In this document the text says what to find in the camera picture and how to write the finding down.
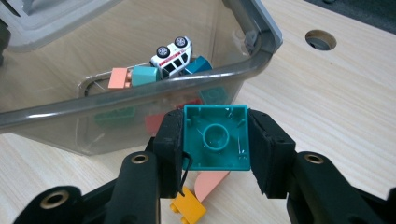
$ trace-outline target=wooden table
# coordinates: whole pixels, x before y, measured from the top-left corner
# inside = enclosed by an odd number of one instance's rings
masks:
[[[268,113],[298,151],[327,156],[355,187],[386,198],[396,187],[396,36],[304,1],[262,0],[284,44],[262,74],[245,82],[236,104]],[[311,30],[337,41],[321,51]],[[10,223],[40,192],[61,185],[89,192],[118,175],[144,147],[82,157],[12,133],[0,135],[0,223]],[[191,173],[187,186],[196,177]],[[179,215],[162,200],[163,223]],[[233,172],[204,202],[200,223],[288,223],[285,200],[267,200],[251,172]]]

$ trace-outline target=toy car wheel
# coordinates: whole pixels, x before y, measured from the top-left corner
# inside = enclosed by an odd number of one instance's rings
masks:
[[[157,48],[157,56],[159,58],[166,58],[169,56],[170,53],[171,51],[169,50],[168,47],[160,46],[159,48]]]
[[[178,48],[184,48],[187,46],[187,39],[183,36],[179,36],[175,39],[175,45]]]

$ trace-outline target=white toy car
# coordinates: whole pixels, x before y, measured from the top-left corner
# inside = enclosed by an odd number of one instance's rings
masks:
[[[192,43],[186,36],[179,36],[174,43],[157,48],[150,63],[160,70],[161,79],[176,77],[190,63]]]

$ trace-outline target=orange lego brick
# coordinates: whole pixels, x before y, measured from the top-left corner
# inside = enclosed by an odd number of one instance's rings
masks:
[[[110,90],[119,90],[131,87],[132,74],[127,68],[113,68],[111,71],[108,88]]]
[[[230,171],[202,171],[194,184],[195,196],[202,202]]]
[[[183,187],[183,193],[185,196],[183,197],[178,194],[172,200],[170,207],[172,211],[180,213],[183,216],[180,220],[181,223],[194,224],[206,213],[206,209],[188,188]]]

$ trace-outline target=pink lego brick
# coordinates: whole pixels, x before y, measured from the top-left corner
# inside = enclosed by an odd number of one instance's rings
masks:
[[[161,123],[163,122],[165,114],[145,116],[146,130],[151,136],[155,137],[158,130],[160,130]]]
[[[202,202],[230,171],[202,171],[195,180],[195,196]]]
[[[131,87],[132,74],[127,68],[113,68],[108,82],[110,90],[120,90]]]

